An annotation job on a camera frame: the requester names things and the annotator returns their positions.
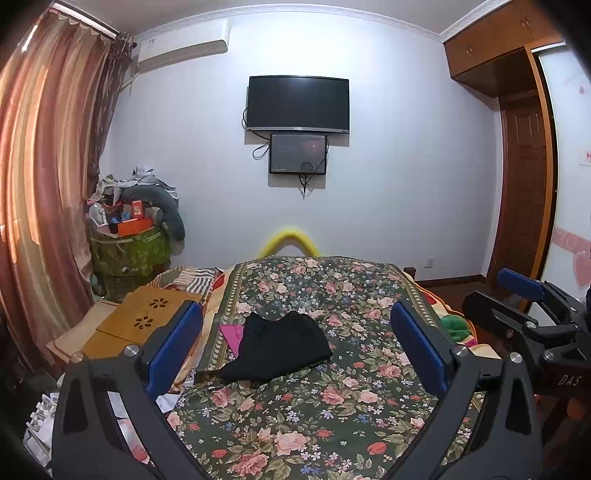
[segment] silver bolt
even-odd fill
[[[123,349],[123,353],[125,356],[136,356],[139,353],[139,346],[132,343]]]
[[[456,345],[453,348],[453,353],[456,356],[466,356],[468,354],[468,348],[465,347],[464,345]]]
[[[520,364],[523,361],[523,357],[517,352],[511,352],[509,358],[514,364]]]
[[[70,357],[70,362],[72,362],[73,364],[79,364],[80,362],[82,362],[82,360],[84,360],[84,353],[82,352],[73,353]]]

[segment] television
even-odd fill
[[[272,133],[269,173],[326,175],[327,147],[326,135]]]
[[[349,133],[349,81],[326,77],[251,77],[247,130]]]

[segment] floral tablecloth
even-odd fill
[[[213,478],[379,479],[413,441],[436,405],[389,324],[394,302],[409,299],[429,324],[437,316],[394,265],[351,258],[268,257],[239,264],[197,366],[168,421]],[[232,359],[220,325],[250,312],[268,320],[291,310],[316,319],[333,351],[328,364],[264,385],[223,385]],[[478,400],[445,461],[459,456]]]

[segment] ceiling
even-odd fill
[[[322,0],[318,4],[386,15],[440,34],[483,0]],[[116,30],[137,35],[192,15],[230,7],[310,4],[313,0],[66,0]]]

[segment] blue object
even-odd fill
[[[544,287],[539,281],[527,278],[508,268],[501,268],[496,276],[496,280],[501,287],[517,293],[517,295],[526,300],[544,301],[546,299]]]
[[[146,392],[152,401],[168,392],[202,328],[201,305],[193,303],[150,362]]]
[[[443,397],[449,389],[443,360],[402,303],[392,307],[390,324],[425,391]]]

